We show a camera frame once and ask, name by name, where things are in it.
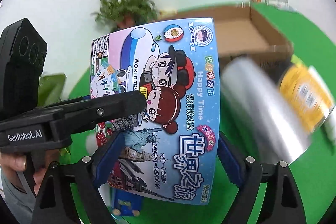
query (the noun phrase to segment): statue of liberty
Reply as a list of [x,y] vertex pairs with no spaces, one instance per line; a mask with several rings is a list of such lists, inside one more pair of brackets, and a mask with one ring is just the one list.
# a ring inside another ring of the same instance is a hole
[[144,128],[137,131],[134,130],[124,130],[123,134],[125,137],[125,146],[134,149],[138,153],[144,151],[141,147],[145,146],[147,143],[156,143],[158,138],[155,132],[163,131],[164,128]]

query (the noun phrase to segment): silver cylinder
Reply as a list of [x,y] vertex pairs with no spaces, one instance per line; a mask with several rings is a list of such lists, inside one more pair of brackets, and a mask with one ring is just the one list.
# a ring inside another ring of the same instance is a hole
[[284,160],[291,164],[311,144],[294,110],[251,59],[236,58],[225,67],[221,93],[238,119],[236,122],[248,128],[242,139],[252,140],[254,151],[258,153],[252,156],[261,162],[277,164]]

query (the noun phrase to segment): green tabletop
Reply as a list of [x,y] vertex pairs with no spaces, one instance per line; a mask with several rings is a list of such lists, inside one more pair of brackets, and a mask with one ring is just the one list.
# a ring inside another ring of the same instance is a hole
[[[294,43],[295,54],[306,64],[313,65],[336,95],[336,47],[332,41],[312,22],[301,14],[277,10],[265,4],[255,5],[278,30]],[[70,98],[89,93],[89,71],[80,79],[70,94]],[[237,129],[229,118],[224,106],[221,107],[221,130],[233,142],[237,142]],[[88,132],[73,135],[71,146],[72,162],[86,155],[85,138]],[[336,156],[325,134],[317,130],[312,136],[312,145],[290,165],[300,190],[305,208],[307,224],[316,224],[336,195]],[[266,184],[259,188],[258,197],[249,223],[256,223]],[[126,217],[131,224],[171,224],[207,223],[219,224],[229,210],[238,189],[231,184],[217,159],[216,172],[210,202],[207,206],[183,205],[145,198],[139,217]],[[82,220],[88,224],[86,214],[80,204],[78,193],[73,187],[77,210]]]

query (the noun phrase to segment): big ben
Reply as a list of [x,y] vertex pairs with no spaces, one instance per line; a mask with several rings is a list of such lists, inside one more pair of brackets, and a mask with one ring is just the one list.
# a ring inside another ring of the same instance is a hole
[[125,159],[125,160],[131,160],[135,162],[144,162],[148,160],[153,160],[153,155],[150,153],[147,153],[146,151],[142,151],[141,153],[139,153],[132,148],[125,147],[122,150],[119,158]]

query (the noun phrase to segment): open cardboard box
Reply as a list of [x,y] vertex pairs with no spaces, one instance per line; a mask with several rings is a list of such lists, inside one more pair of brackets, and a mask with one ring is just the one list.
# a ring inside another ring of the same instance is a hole
[[177,13],[162,20],[212,17],[222,70],[234,58],[251,57],[275,81],[293,54],[292,44],[254,8],[223,5]]

